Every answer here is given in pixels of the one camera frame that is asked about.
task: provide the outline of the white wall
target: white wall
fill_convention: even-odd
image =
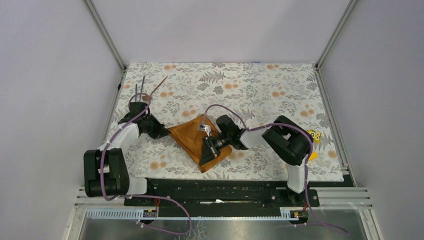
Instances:
[[[384,239],[422,239],[424,1],[359,1],[322,68]]]
[[[126,63],[315,63],[349,0],[93,2]]]
[[[0,239],[57,240],[120,70],[83,1],[0,3]]]

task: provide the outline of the floral pattern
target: floral pattern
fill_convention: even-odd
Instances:
[[[314,141],[317,158],[311,160],[311,181],[342,181],[329,119],[313,72],[312,64],[261,63],[131,63],[118,98],[108,138],[128,111],[135,85],[152,96],[151,113],[165,126],[186,123],[204,113],[211,104],[233,109],[254,128],[284,115],[307,131],[320,133]],[[241,126],[238,118],[223,108],[207,112],[215,120],[227,114]],[[288,179],[287,164],[266,145],[233,150],[231,155],[205,173],[169,137],[158,140],[142,134],[125,154],[129,172],[136,177],[172,179]]]

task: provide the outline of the orange fabric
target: orange fabric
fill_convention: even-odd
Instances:
[[[169,135],[187,152],[190,158],[193,159],[197,165],[199,165],[199,161],[202,156],[202,139],[206,137],[206,132],[198,130],[199,124],[202,122],[202,118],[203,115],[200,115],[191,121],[168,128],[168,130],[171,132]],[[209,125],[212,132],[218,132],[217,128],[208,119],[208,117],[205,118],[204,124]],[[226,146],[222,148],[220,152],[221,154],[214,160],[205,163],[203,166],[199,166],[202,173],[208,171],[228,155],[230,155],[232,148],[230,146]]]

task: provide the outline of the floral tablecloth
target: floral tablecloth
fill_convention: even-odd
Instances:
[[[333,143],[330,124],[313,72],[312,64],[263,63],[131,63],[118,97],[108,139],[117,122],[127,113],[128,101],[145,76],[148,94],[161,80],[166,81],[153,94],[151,113],[165,126],[172,127],[201,115],[211,104],[233,109],[254,128],[284,115],[314,136],[317,158],[309,162],[311,181],[342,181],[343,176]],[[207,112],[214,123],[227,114],[223,108]],[[146,134],[125,154],[130,174],[143,178],[171,179],[288,179],[287,164],[267,145],[232,154],[205,173],[174,140],[158,140]]]

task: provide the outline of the brown cloth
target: brown cloth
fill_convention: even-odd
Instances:
[[[169,135],[177,142],[190,156],[191,159],[199,166],[199,161],[202,156],[203,149],[203,138],[206,137],[206,132],[199,131],[199,125],[202,122],[203,115],[196,117],[195,119],[183,123],[178,126],[168,128],[171,132]],[[205,118],[204,124],[210,126],[210,130],[218,132],[215,125],[208,119]],[[199,166],[202,173],[208,171],[213,166],[221,162],[225,157],[231,154],[232,148],[226,146],[220,150],[220,155],[214,160],[205,163],[203,166]]]

